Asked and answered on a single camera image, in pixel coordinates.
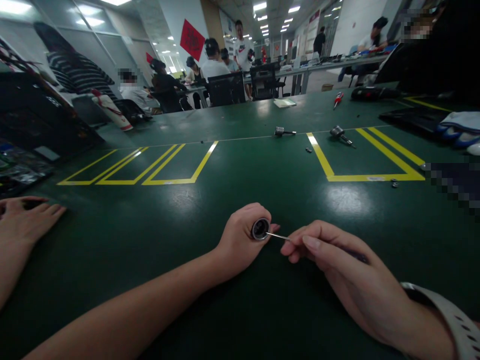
white t-shirt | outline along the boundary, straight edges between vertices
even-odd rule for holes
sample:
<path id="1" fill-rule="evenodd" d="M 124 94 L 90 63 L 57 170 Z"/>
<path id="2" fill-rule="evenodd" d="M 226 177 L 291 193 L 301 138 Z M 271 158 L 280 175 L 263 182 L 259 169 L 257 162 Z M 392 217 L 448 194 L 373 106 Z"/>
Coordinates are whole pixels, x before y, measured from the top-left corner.
<path id="1" fill-rule="evenodd" d="M 200 68 L 201 76 L 209 82 L 209 78 L 213 78 L 220 75 L 230 74 L 230 70 L 223 61 L 216 61 L 208 59 L 203 63 Z"/>
<path id="2" fill-rule="evenodd" d="M 387 36 L 384 35 L 383 33 L 380 33 L 380 42 L 378 43 L 378 45 L 380 46 L 381 44 L 383 44 L 384 42 L 387 41 Z M 367 36 L 365 36 L 361 41 L 360 43 L 358 44 L 359 47 L 363 46 L 367 49 L 371 49 L 373 46 L 374 46 L 374 41 L 373 39 L 370 37 L 370 34 L 368 34 Z"/>
<path id="3" fill-rule="evenodd" d="M 233 45 L 233 56 L 236 57 L 242 71 L 250 71 L 251 63 L 248 58 L 250 49 L 254 49 L 252 42 L 245 37 L 243 40 L 237 39 Z"/>

power drill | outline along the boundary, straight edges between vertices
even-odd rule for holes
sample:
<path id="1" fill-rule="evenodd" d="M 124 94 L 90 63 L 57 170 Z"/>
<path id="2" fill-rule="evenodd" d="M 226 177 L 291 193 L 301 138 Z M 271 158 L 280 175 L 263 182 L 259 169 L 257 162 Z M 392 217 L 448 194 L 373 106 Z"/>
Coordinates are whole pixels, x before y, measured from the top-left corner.
<path id="1" fill-rule="evenodd" d="M 355 88 L 351 93 L 351 98 L 353 100 L 377 101 L 380 99 L 396 99 L 401 94 L 397 89 L 368 86 Z"/>

screwdriver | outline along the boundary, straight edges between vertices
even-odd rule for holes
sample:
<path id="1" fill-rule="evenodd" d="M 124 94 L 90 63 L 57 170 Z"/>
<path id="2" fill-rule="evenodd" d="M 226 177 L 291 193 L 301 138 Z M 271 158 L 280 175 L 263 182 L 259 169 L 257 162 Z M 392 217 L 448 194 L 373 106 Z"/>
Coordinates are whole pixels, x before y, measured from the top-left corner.
<path id="1" fill-rule="evenodd" d="M 337 107 L 337 105 L 342 101 L 342 98 L 343 98 L 343 97 L 344 97 L 344 93 L 341 92 L 341 91 L 336 95 L 335 105 L 333 106 L 333 110 L 335 110 L 335 108 Z"/>
<path id="2" fill-rule="evenodd" d="M 267 232 L 268 235 L 271 235 L 271 236 L 274 236 L 274 237 L 277 237 L 277 238 L 281 238 L 281 239 L 284 239 L 284 240 L 287 240 L 289 242 L 292 241 L 292 239 L 290 239 L 289 237 L 285 237 L 285 236 L 280 236 L 280 235 L 277 235 L 277 234 L 274 234 L 272 232 Z M 353 256 L 355 259 L 357 259 L 358 261 L 364 263 L 364 264 L 367 264 L 367 265 L 370 265 L 369 263 L 369 260 L 367 259 L 367 257 L 363 254 L 360 254 L 356 251 L 351 251 L 351 250 L 347 250 L 343 247 L 340 247 L 340 249 L 342 249 L 344 252 L 346 252 L 347 254 Z"/>

smartwatch band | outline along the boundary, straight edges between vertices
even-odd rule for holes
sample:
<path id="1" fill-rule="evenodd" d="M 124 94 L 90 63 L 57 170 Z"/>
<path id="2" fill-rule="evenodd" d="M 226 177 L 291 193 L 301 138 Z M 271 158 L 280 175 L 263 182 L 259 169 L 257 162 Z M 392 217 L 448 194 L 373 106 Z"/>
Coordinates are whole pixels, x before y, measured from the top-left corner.
<path id="1" fill-rule="evenodd" d="M 436 292 L 409 282 L 400 284 L 409 297 L 413 295 L 412 291 L 420 293 L 441 313 L 455 341 L 458 360 L 480 359 L 480 329 L 462 310 Z"/>

